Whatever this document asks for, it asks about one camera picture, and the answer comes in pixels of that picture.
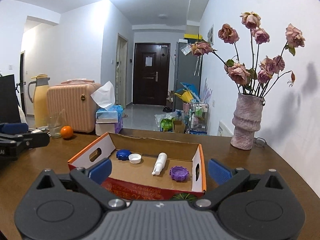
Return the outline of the blue bottle cap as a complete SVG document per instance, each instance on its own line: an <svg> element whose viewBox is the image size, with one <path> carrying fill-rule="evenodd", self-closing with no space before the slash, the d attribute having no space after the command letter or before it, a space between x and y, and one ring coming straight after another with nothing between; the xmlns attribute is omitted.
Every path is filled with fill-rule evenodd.
<svg viewBox="0 0 320 240"><path fill-rule="evenodd" d="M122 149L116 152L116 158L118 160L127 161L129 160L129 156L131 155L131 151Z"/></svg>

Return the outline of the white bottle cap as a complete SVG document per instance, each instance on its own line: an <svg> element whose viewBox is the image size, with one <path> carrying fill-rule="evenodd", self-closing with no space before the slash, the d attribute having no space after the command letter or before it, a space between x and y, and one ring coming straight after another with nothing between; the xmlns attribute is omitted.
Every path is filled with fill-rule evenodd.
<svg viewBox="0 0 320 240"><path fill-rule="evenodd" d="M129 162L132 164L139 164L142 160L142 156L137 153L133 153L129 155Z"/></svg>

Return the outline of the purple bottle cap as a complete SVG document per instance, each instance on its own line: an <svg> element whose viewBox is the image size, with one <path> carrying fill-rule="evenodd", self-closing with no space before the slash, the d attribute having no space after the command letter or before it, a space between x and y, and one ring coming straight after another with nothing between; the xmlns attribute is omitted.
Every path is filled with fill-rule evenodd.
<svg viewBox="0 0 320 240"><path fill-rule="evenodd" d="M169 176L174 181L185 181L189 177L189 171L183 166L174 166L169 171Z"/></svg>

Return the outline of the white spray bottle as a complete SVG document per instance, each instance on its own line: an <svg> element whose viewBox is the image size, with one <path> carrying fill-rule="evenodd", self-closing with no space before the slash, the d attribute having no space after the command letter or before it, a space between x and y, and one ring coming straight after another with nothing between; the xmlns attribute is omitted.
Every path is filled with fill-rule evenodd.
<svg viewBox="0 0 320 240"><path fill-rule="evenodd" d="M159 176L163 168L165 167L165 163L167 161L167 154L162 152L158 155L158 158L155 162L154 169L152 171L153 176Z"/></svg>

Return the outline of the yellow thermos jug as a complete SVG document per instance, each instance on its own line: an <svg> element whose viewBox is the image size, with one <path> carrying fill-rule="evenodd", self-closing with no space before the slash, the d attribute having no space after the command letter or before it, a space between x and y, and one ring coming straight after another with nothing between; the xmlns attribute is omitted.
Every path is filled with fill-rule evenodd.
<svg viewBox="0 0 320 240"><path fill-rule="evenodd" d="M28 83L28 96L33 104L34 118L36 128L47 126L48 107L47 91L49 89L49 80L47 74L40 74L32 77L33 81ZM35 85L33 97L30 95L30 86Z"/></svg>

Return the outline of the white box under tissues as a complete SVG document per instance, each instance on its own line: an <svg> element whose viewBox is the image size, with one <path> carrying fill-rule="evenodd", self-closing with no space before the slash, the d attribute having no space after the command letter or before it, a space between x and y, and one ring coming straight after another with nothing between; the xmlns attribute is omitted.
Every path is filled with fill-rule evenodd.
<svg viewBox="0 0 320 240"><path fill-rule="evenodd" d="M117 123L95 124L95 133L97 136L101 136L106 132L118 134L122 128L123 128L122 120L120 120Z"/></svg>

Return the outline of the clear drinking glass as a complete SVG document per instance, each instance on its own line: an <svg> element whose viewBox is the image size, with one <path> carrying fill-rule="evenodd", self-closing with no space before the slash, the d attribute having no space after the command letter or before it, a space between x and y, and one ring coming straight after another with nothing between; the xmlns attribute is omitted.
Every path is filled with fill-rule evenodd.
<svg viewBox="0 0 320 240"><path fill-rule="evenodd" d="M55 138L61 137L61 129L65 126L65 110L61 110L58 113L51 114L47 119L47 126L50 136Z"/></svg>

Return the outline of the eyeglasses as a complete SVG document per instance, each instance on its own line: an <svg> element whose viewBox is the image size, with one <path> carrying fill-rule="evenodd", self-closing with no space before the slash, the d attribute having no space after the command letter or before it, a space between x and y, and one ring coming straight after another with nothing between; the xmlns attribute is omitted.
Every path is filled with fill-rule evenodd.
<svg viewBox="0 0 320 240"><path fill-rule="evenodd" d="M254 138L253 142L254 142L255 146L257 146L257 147L264 148L267 145L266 140L264 138L260 138L260 137Z"/></svg>

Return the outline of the pink ceramic vase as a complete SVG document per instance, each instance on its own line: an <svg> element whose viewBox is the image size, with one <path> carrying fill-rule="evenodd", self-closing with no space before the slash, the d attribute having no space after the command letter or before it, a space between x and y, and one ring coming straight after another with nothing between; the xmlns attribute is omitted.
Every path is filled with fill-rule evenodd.
<svg viewBox="0 0 320 240"><path fill-rule="evenodd" d="M238 94L232 119L234 132L231 145L241 150L251 150L255 132L260 130L265 100L249 94Z"/></svg>

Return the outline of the pink ribbed suitcase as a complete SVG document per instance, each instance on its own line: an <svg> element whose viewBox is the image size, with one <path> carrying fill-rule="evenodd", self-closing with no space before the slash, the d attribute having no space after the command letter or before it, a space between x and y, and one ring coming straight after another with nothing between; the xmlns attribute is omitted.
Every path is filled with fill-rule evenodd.
<svg viewBox="0 0 320 240"><path fill-rule="evenodd" d="M52 86L47 90L48 113L61 113L74 131L91 133L98 109L91 95L100 87L101 84L89 79L71 79Z"/></svg>

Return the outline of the blue tissue pack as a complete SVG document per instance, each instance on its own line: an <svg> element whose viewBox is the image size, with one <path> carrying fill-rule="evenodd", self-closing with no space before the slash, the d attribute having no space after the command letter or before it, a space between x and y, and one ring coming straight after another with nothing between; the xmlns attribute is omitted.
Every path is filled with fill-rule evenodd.
<svg viewBox="0 0 320 240"><path fill-rule="evenodd" d="M121 120L124 109L116 105L114 86L110 81L93 92L91 98L98 106L95 114L97 124L115 124Z"/></svg>

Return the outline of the dried pink roses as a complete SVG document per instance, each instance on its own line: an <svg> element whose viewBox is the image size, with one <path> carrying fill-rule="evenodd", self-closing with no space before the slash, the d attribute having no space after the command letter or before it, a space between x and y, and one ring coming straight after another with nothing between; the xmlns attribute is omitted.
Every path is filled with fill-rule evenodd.
<svg viewBox="0 0 320 240"><path fill-rule="evenodd" d="M280 54L259 59L260 47L270 42L270 34L261 27L261 17L256 12L243 12L240 14L240 18L242 25L249 31L251 62L246 64L240 60L237 46L240 36L235 28L225 23L218 30L217 37L224 43L231 44L234 47L235 55L223 59L218 55L217 49L213 48L212 42L198 38L194 43L188 45L190 52L197 57L196 70L200 69L204 55L213 54L222 63L224 73L241 95L264 99L279 79L286 74L290 74L287 84L292 87L295 84L296 76L292 70L285 70L286 63L283 54L288 51L292 56L295 56L297 48L305 47L306 39L303 32L290 23L285 28L285 44Z"/></svg>

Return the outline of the grey refrigerator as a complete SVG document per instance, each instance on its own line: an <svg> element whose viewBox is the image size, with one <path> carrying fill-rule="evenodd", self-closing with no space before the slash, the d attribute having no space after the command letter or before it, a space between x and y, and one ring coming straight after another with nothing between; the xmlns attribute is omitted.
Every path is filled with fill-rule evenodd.
<svg viewBox="0 0 320 240"><path fill-rule="evenodd" d="M196 69L197 57L189 52L187 55L182 51L188 44L176 43L176 57L175 57L175 74L174 74L174 92L183 93L184 87L181 84L190 83L194 85L195 91L199 95L201 86L201 74L194 74Z"/></svg>

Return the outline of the dark entrance door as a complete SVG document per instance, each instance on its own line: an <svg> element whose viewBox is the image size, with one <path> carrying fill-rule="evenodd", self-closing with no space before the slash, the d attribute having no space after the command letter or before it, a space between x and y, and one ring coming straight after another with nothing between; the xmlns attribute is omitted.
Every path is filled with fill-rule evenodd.
<svg viewBox="0 0 320 240"><path fill-rule="evenodd" d="M133 103L166 105L170 44L136 43L133 66Z"/></svg>

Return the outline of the yellow box on refrigerator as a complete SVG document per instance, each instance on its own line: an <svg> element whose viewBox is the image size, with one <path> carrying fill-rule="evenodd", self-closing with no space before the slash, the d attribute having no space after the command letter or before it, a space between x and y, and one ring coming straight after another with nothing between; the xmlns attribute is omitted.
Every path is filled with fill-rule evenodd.
<svg viewBox="0 0 320 240"><path fill-rule="evenodd" d="M200 35L200 34L184 34L184 38L199 40L199 39L202 39L202 35Z"/></svg>

